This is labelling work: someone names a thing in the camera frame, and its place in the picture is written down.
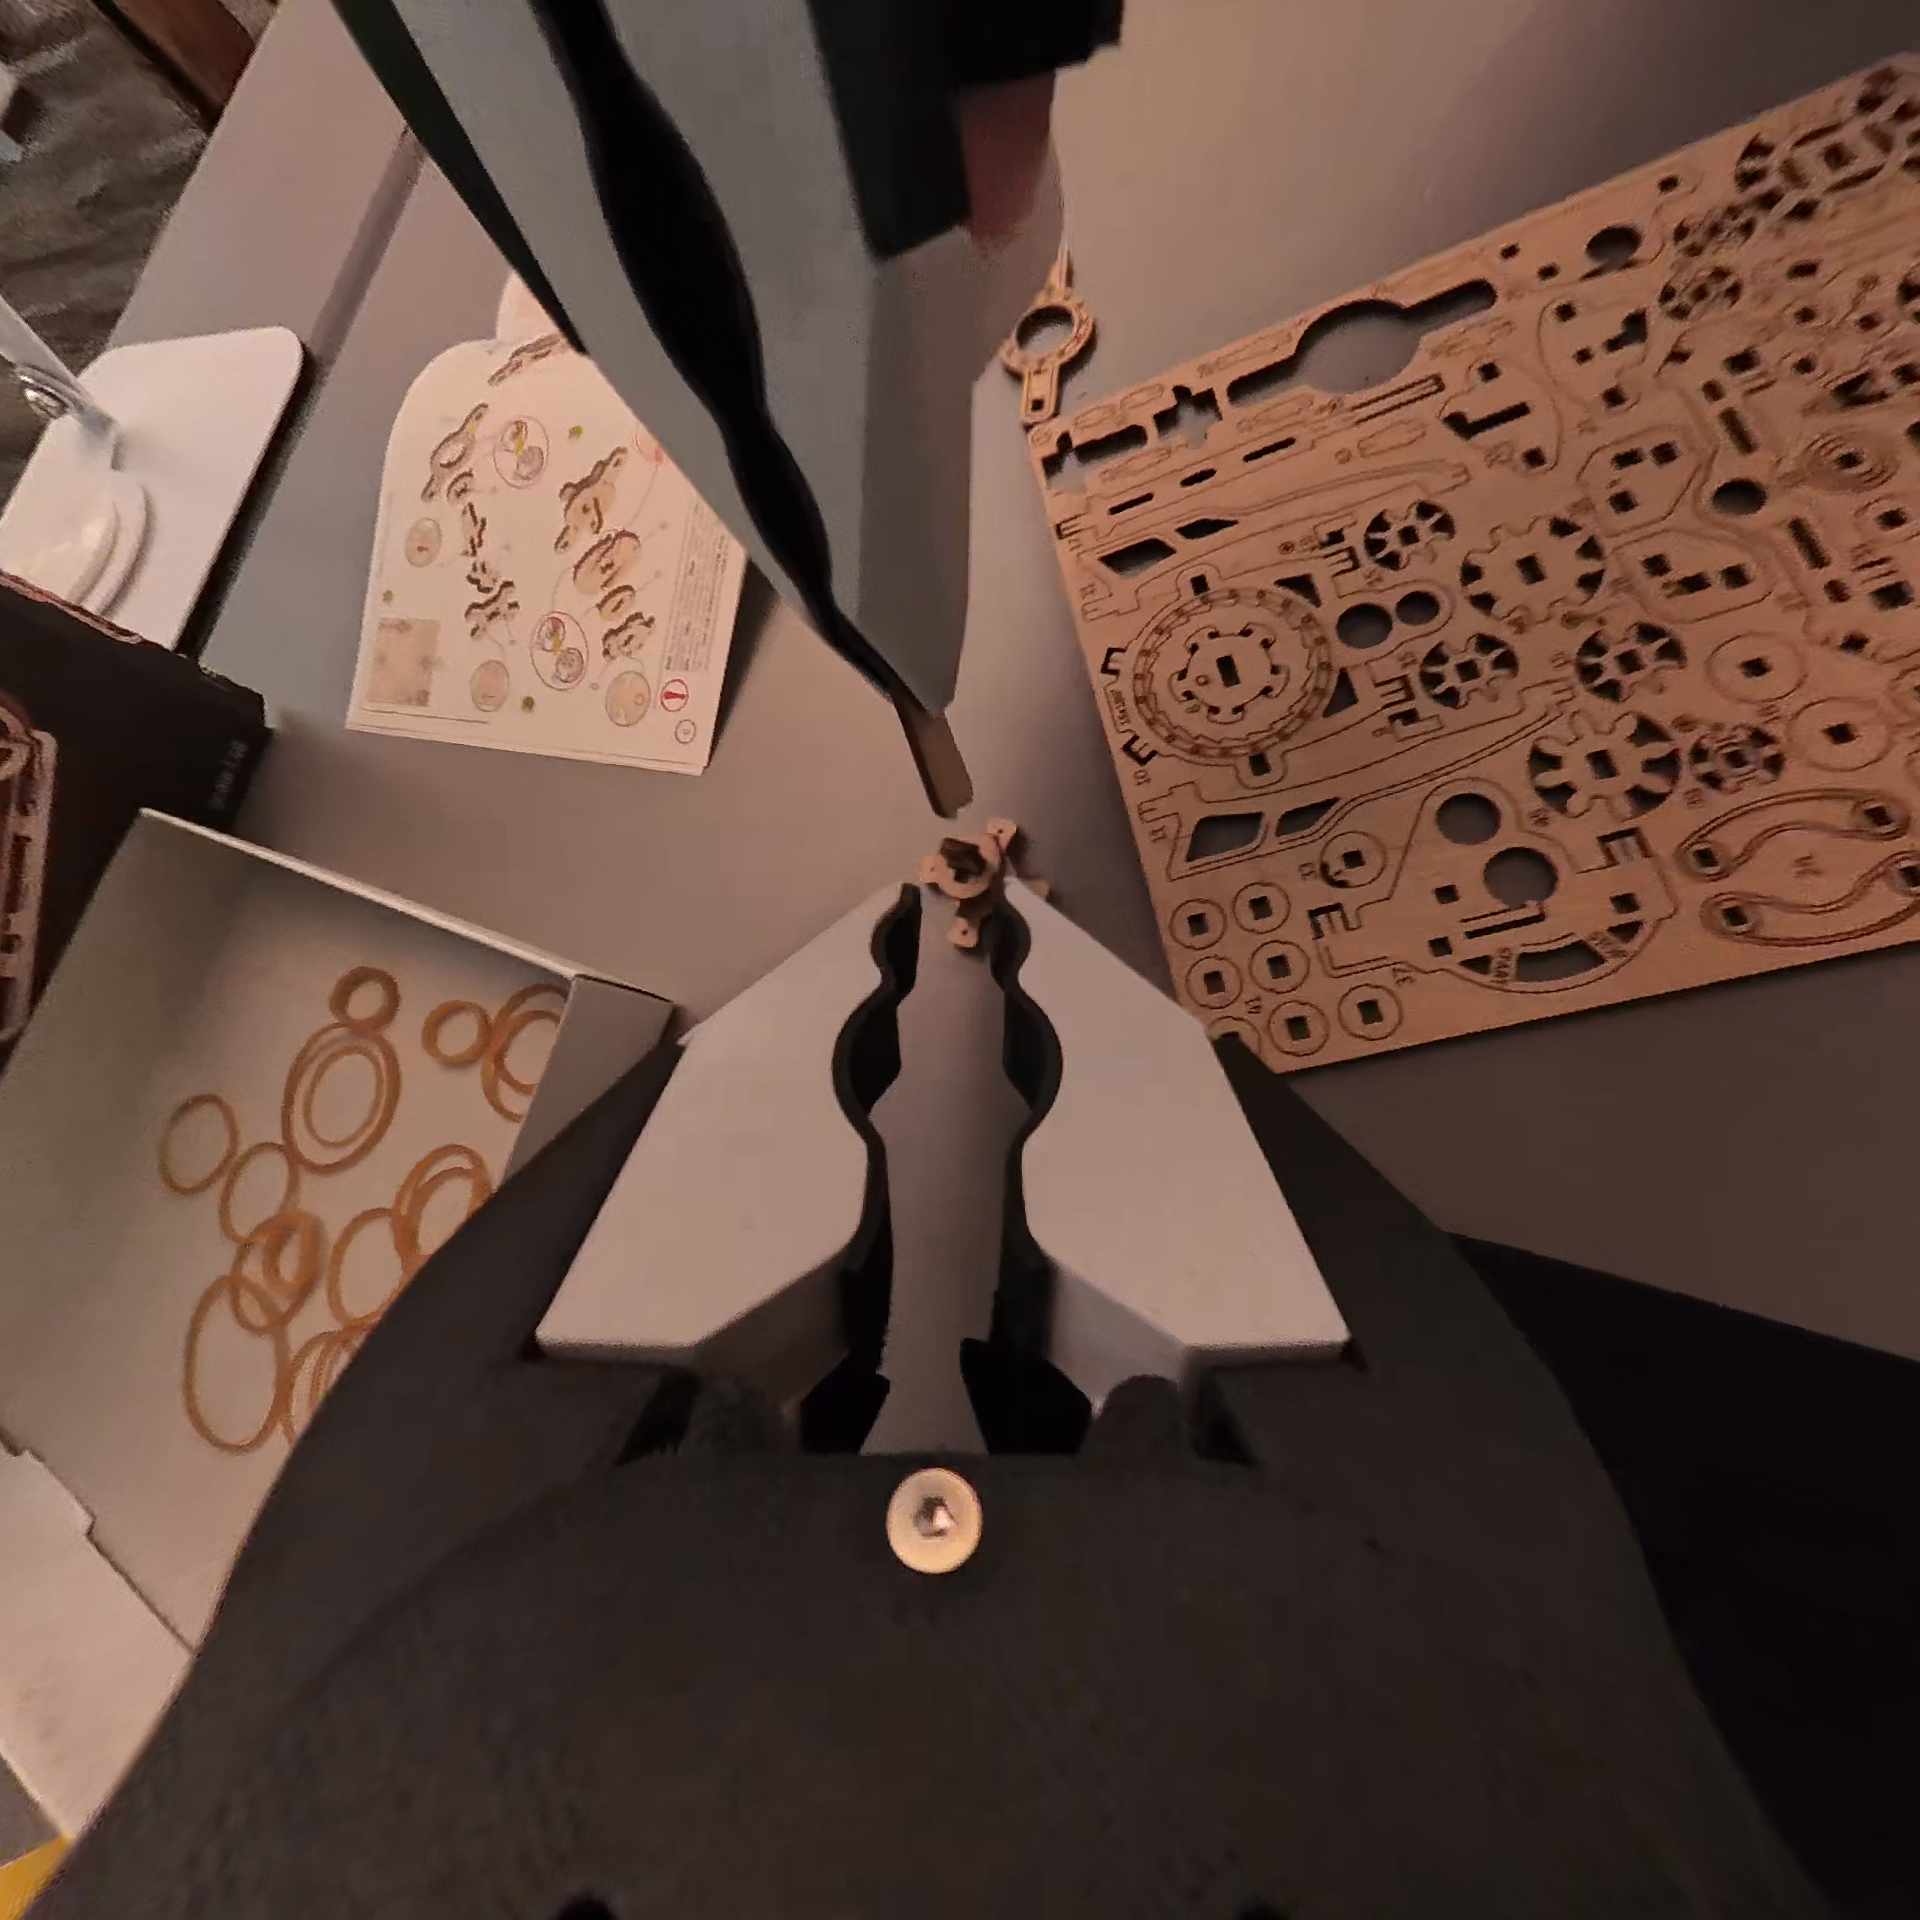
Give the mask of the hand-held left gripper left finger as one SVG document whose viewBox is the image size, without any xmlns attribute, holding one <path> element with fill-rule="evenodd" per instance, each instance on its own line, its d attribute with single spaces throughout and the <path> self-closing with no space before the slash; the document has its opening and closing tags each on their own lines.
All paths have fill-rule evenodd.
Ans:
<svg viewBox="0 0 1920 1920">
<path fill-rule="evenodd" d="M 540 1323 L 543 1355 L 750 1385 L 806 1452 L 864 1448 L 896 1252 L 873 1110 L 919 952 L 919 887 L 881 889 L 686 1033 Z"/>
</svg>

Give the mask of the white cardboard box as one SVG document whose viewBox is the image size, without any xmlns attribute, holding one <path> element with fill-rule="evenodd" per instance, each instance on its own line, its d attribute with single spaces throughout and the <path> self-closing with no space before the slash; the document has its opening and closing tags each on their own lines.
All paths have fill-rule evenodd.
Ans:
<svg viewBox="0 0 1920 1920">
<path fill-rule="evenodd" d="M 432 998 L 567 982 L 495 1191 L 670 1020 L 653 995 L 353 880 L 135 823 L 5 1070 L 5 1766 L 68 1840 L 162 1717 L 297 1443 L 215 1455 L 184 1427 L 181 1332 L 212 1232 L 207 1205 L 157 1185 L 157 1129 L 205 1087 L 269 1110 L 358 965 Z"/>
</svg>

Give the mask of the small wooden gear assembly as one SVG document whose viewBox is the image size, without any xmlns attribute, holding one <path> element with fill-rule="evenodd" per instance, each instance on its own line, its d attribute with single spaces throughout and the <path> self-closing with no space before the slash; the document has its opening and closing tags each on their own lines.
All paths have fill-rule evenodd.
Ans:
<svg viewBox="0 0 1920 1920">
<path fill-rule="evenodd" d="M 919 859 L 913 881 L 950 902 L 948 942 L 985 952 L 1005 889 L 1018 880 L 1042 897 L 1048 885 L 1023 865 L 1025 835 L 1015 817 L 994 815 L 975 831 L 948 831 Z"/>
</svg>

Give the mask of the printed instruction leaflet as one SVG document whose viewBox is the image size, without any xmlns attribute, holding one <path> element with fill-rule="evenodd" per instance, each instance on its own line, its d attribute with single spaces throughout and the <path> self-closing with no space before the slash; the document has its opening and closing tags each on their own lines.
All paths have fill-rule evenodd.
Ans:
<svg viewBox="0 0 1920 1920">
<path fill-rule="evenodd" d="M 748 553 L 518 276 L 378 476 L 346 726 L 700 774 Z"/>
</svg>

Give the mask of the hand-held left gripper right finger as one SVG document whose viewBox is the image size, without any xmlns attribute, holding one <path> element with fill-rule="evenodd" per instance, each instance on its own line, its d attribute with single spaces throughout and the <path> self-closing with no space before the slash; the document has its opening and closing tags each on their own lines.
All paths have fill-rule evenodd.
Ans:
<svg viewBox="0 0 1920 1920">
<path fill-rule="evenodd" d="M 1071 1454 L 1113 1390 L 1329 1360 L 1348 1326 L 1205 1029 L 1028 885 L 989 936 L 1007 1147 L 981 1437 Z"/>
</svg>

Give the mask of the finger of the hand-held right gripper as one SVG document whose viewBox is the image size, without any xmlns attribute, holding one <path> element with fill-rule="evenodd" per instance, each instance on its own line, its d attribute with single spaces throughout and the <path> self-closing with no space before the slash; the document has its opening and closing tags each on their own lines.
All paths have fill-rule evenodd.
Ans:
<svg viewBox="0 0 1920 1920">
<path fill-rule="evenodd" d="M 972 392 L 1060 235 L 880 254 L 800 4 L 600 4 L 612 379 L 816 630 L 943 713 L 969 617 Z"/>
<path fill-rule="evenodd" d="M 719 510 L 713 486 L 692 477 L 653 420 L 622 392 L 600 351 L 600 319 L 622 318 L 618 268 L 599 187 L 605 149 L 599 118 L 600 4 L 397 7 L 418 31 L 425 56 L 466 121 L 490 177 L 518 215 L 528 241 L 580 331 L 580 348 L 631 411 L 653 429 L 687 479 Z M 725 515 L 722 518 L 743 541 L 734 523 Z M 769 563 L 756 563 L 780 585 Z"/>
</svg>

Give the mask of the black cardboard box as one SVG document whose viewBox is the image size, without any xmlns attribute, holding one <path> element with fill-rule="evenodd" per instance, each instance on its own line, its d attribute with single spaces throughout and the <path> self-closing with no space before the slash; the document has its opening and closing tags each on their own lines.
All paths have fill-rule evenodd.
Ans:
<svg viewBox="0 0 1920 1920">
<path fill-rule="evenodd" d="M 257 692 L 2 579 L 2 1055 L 141 809 L 232 824 L 272 743 Z"/>
</svg>

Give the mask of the laser-cut wooden parts sheet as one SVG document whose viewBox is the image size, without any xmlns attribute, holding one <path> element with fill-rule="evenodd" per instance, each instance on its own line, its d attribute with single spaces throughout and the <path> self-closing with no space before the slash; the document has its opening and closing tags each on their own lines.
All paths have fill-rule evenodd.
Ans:
<svg viewBox="0 0 1920 1920">
<path fill-rule="evenodd" d="M 1070 416 L 1176 1001 L 1277 1072 L 1916 944 L 1895 54 Z"/>
</svg>

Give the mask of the black quilted cushion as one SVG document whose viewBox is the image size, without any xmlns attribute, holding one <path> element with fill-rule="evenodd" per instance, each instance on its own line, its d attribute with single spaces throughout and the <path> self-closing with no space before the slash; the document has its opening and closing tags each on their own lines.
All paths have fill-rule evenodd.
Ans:
<svg viewBox="0 0 1920 1920">
<path fill-rule="evenodd" d="M 1560 1385 L 1769 1819 L 1849 1916 L 1917 1916 L 1917 1364 L 1453 1239 Z"/>
</svg>

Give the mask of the person's right hand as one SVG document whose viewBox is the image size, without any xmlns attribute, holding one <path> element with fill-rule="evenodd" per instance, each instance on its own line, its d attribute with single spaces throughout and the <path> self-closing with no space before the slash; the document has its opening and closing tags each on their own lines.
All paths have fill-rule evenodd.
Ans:
<svg viewBox="0 0 1920 1920">
<path fill-rule="evenodd" d="M 981 246 L 1030 215 L 1048 159 L 1056 73 L 960 87 L 950 111 L 966 171 L 966 228 Z"/>
</svg>

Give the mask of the clear stand post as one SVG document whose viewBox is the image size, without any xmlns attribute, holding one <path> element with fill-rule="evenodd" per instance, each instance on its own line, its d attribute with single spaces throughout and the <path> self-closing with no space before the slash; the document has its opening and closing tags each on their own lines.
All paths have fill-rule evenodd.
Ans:
<svg viewBox="0 0 1920 1920">
<path fill-rule="evenodd" d="M 68 416 L 85 437 L 113 446 L 117 420 L 8 299 L 2 299 L 2 359 L 33 409 L 47 417 Z"/>
</svg>

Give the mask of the small wooden axle stick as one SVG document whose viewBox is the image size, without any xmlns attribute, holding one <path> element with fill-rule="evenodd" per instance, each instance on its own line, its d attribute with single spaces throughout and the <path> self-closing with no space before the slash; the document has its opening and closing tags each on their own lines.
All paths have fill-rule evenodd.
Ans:
<svg viewBox="0 0 1920 1920">
<path fill-rule="evenodd" d="M 896 717 L 930 809 L 954 820 L 974 803 L 974 783 L 945 713 L 897 699 Z"/>
</svg>

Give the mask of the pile of rubber bands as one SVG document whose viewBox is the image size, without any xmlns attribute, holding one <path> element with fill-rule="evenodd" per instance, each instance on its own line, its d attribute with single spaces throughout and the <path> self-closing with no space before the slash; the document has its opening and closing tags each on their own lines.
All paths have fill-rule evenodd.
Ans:
<svg viewBox="0 0 1920 1920">
<path fill-rule="evenodd" d="M 205 1087 L 164 1116 L 157 1185 L 210 1208 L 210 1271 L 181 1332 L 181 1412 L 207 1452 L 294 1443 L 493 1196 L 567 998 L 553 975 L 495 998 L 409 997 L 385 967 L 349 967 L 269 1110 Z"/>
</svg>

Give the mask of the white stand base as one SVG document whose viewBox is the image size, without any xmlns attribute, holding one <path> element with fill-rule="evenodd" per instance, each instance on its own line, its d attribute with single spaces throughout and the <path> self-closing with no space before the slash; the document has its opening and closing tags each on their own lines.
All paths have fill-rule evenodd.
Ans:
<svg viewBox="0 0 1920 1920">
<path fill-rule="evenodd" d="M 5 573 L 182 649 L 302 371 L 286 327 L 106 349 L 74 374 L 113 446 L 32 407 L 42 429 L 2 512 Z"/>
</svg>

